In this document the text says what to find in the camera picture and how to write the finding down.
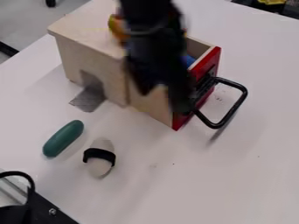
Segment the blue object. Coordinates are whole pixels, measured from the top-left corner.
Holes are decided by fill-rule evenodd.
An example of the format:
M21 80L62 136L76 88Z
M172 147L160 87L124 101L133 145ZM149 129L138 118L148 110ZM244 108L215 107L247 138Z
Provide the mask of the blue object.
M184 55L182 59L184 63L187 65L187 67L190 67L195 62L195 59L189 54Z

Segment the wooden box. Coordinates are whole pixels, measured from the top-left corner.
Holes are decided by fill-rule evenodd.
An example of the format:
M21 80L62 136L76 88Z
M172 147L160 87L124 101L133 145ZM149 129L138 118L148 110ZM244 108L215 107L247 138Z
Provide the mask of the wooden box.
M191 115L172 113L167 87L160 85L148 95L140 95L135 83L123 70L125 52L108 29L108 18L115 8L113 3L104 6L98 1L91 1L48 28L57 40L67 78L85 86L84 74L91 74L102 82L104 93L110 101L121 106L129 104L178 130ZM196 59L189 70L197 79L212 66L216 67L217 73L219 47L188 38L187 52Z

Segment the green foam roller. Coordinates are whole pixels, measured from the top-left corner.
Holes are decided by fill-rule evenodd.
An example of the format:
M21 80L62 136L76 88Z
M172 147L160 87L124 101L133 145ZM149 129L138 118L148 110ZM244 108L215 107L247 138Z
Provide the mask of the green foam roller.
M83 132L82 121L72 121L57 131L44 145L43 153L48 158L57 157L67 146Z

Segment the black handle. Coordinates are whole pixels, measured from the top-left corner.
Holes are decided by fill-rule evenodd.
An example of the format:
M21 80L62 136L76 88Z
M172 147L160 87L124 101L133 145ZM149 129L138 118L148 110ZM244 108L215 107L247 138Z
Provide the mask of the black handle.
M214 123L211 122L204 114L202 114L198 109L194 109L193 113L209 128L214 129L214 130L218 130L220 128L222 128L223 126L226 125L227 122L229 122L229 120L232 118L233 114L237 111L237 109L240 107L240 105L243 103L243 101L247 98L248 96L248 91L247 89L240 85L237 82L231 81L231 80L226 80L220 77L214 77L214 83L215 85L222 83L225 84L227 86L230 86L232 88L237 88L242 92L241 97L239 98L238 101L236 101L234 103L234 105L231 107L231 109L226 113L226 115L221 119L220 122L218 123Z

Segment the white table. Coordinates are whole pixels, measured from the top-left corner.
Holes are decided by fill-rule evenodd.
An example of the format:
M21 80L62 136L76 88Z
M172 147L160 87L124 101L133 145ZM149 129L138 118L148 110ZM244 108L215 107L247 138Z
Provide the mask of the white table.
M191 35L223 48L219 75L248 87L225 131L216 137L193 118L174 132L110 102L81 112L68 104L81 88L45 36L0 66L0 166L31 174L39 193L82 224L297 223L299 22L220 0L179 4ZM73 156L46 160L43 144L73 119L86 124ZM96 137L117 155L103 180L81 162Z

